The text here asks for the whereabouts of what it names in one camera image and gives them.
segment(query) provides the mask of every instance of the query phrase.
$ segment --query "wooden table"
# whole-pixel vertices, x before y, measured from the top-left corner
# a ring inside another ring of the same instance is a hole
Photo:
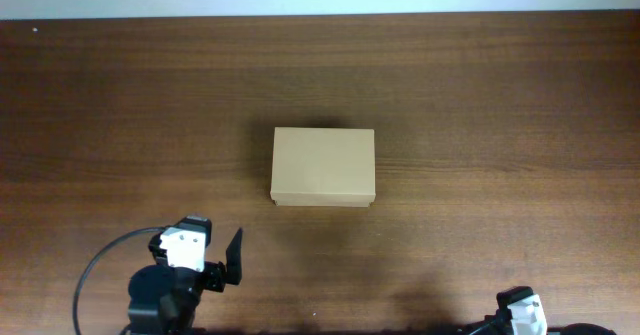
[[[638,12],[4,22],[0,114],[1,333],[69,334],[103,245],[192,212],[210,260],[245,230],[199,327],[421,329],[523,284],[640,328]],[[374,205],[274,206],[275,126],[375,129]],[[147,241],[94,269],[85,334],[127,323]]]

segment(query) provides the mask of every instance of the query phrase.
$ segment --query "table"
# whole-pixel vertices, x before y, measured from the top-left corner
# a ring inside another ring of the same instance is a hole
[[[0,332],[68,334],[107,242],[199,213],[245,231],[209,330],[426,329],[530,285],[551,325],[640,328],[633,11],[0,23]],[[372,128],[371,208],[279,208],[276,126]],[[148,237],[110,252],[86,334],[127,323]]]

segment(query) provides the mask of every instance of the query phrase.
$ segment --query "cardboard box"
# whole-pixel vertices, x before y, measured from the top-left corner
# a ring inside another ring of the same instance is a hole
[[[373,130],[275,129],[276,205],[367,207],[376,197],[375,183]]]

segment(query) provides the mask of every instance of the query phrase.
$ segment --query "brown wooden surface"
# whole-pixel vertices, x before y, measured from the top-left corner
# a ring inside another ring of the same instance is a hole
[[[374,205],[275,207],[274,126],[375,129]],[[201,327],[464,323],[526,284],[551,324],[632,334],[640,16],[4,22],[0,176],[3,334],[70,333],[89,259],[190,212],[210,260],[245,229],[243,283],[204,294]],[[95,268],[86,334],[126,324],[147,239]]]

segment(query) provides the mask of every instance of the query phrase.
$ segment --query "brown box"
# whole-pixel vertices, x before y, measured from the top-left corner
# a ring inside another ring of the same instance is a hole
[[[375,182],[373,130],[275,129],[276,205],[367,207],[376,197]]]

